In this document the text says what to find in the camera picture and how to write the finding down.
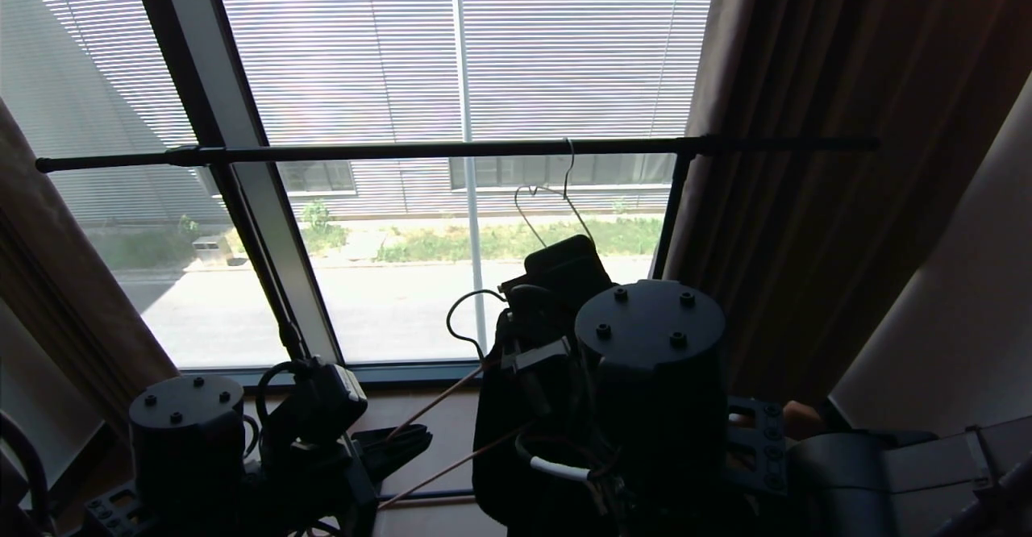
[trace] window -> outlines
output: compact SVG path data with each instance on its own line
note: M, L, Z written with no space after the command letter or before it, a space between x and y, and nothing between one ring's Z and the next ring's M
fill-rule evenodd
M354 192L351 167L346 160L331 162L290 162L280 164L287 192Z
M282 359L287 307L309 350L352 366L469 360L474 350L444 328L452 302L519 276L540 247L511 193L478 190L554 188L570 156L397 158L392 145L680 135L708 5L4 0L0 88L40 156L213 145L203 136L227 147L382 145L375 159L232 164L231 184L220 181L243 200L213 197L204 169L54 175L181 367ZM219 29L221 8L231 35ZM162 57L159 42L181 41L186 52ZM181 91L203 99L184 107ZM207 128L195 133L198 123ZM571 197L621 282L648 274L674 167L672 156L628 151L579 155L570 173ZM521 207L547 242L579 231L554 195ZM230 213L254 225L267 265L247 260ZM185 250L185 238L208 248ZM166 251L174 261L158 264ZM270 276L282 293L266 297ZM499 310L471 301L454 327L489 345Z
M453 189L465 188L461 158L449 159ZM570 185L664 185L674 173L674 156L657 154L569 156L509 156L476 159L477 188L516 188L523 185L560 186L570 170Z

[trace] brown stick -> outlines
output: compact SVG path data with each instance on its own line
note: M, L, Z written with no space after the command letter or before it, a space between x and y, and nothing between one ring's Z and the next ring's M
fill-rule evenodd
M443 468L443 470L441 472L439 472L436 475L431 476L430 478L428 478L428 479L420 482L416 486L413 486L413 488L410 488L410 489L406 491L405 493L398 493L396 496L394 496L393 498L391 498L389 501L384 501L384 503L380 504L380 506L377 508L377 510L382 511L382 510L386 509L387 507L390 507L391 505L393 505L397 501L400 501L401 499L408 497L409 495L412 495L413 493L416 493L416 491L419 491L420 488L423 488L424 486L426 486L427 484L433 482L434 480L443 477L443 475L449 474L451 471L459 468L466 461L470 461L470 460L472 460L472 459L474 459L476 456L479 456L480 454L483 454L484 452L487 452L491 448L494 448L495 446L501 445L502 442L505 442L505 441L509 440L510 438L512 438L512 437L516 436L517 434L519 434L519 432L521 430L525 429L528 424L529 424L529 422L527 422L526 424L523 424L522 427L519 427L518 429L513 429L512 432L510 432L509 434L505 435L504 437L502 437L502 438L499 438L499 439L491 442L490 444L486 444L484 446L481 446L480 448L478 448L475 451L471 452L470 454L467 454L467 455L459 459L458 461L454 461L454 463L452 463L451 465L448 465L447 467Z
M487 368L488 366L489 366L489 364L487 364L487 362L481 362L481 365L478 366L476 370L474 370L473 372L469 372L469 374L465 375L465 376L463 376L461 380L459 380L459 381L455 382L454 384L452 384L452 386L449 389L446 389L445 391L443 391L437 398L434 398L433 400L431 400L429 404L427 404L423 408L420 408L419 411L417 411L412 416L409 416L409 419L407 419L406 421L404 421L400 424L398 424L396 429L392 430L390 432L390 434L387 435L387 438L384 439L384 442L390 442L390 439L394 438L394 435L396 435L398 432L400 432L402 428L408 427L410 423L416 422L416 418L419 418L423 414L426 414L427 412L429 412L430 409L434 408L436 405L441 404L442 400L448 398L450 394L452 394L454 392L454 390L457 390L458 388L462 387L463 384L465 384L470 380L476 378L476 376L478 374L480 374L480 372L483 372L484 369Z

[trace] brown curtain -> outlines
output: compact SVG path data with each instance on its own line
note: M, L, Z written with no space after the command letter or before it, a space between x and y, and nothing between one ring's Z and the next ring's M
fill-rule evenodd
M692 163L667 276L724 307L735 393L829 393L1032 70L1030 12L1032 0L713 0L690 135L882 143Z
M133 398L178 375L0 100L0 297L123 438Z

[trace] white pole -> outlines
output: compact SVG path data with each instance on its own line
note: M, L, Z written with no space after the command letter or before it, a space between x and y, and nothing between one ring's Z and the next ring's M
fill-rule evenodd
M458 74L459 119L462 123L462 141L473 140L470 126L470 78L465 60L465 20L462 15L462 0L452 0L452 26L455 34L455 68ZM463 158L465 170L465 206L470 217L470 252L473 258L473 288L484 288L484 272L480 261L480 224L477 220L477 167L473 158ZM474 296L477 313L477 341L480 349L487 353L487 323L484 312L484 296Z

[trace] trash bin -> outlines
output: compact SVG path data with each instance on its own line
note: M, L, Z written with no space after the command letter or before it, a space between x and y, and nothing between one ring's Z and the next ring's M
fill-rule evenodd
M233 255L225 236L201 236L193 245L194 254L205 265L224 265Z

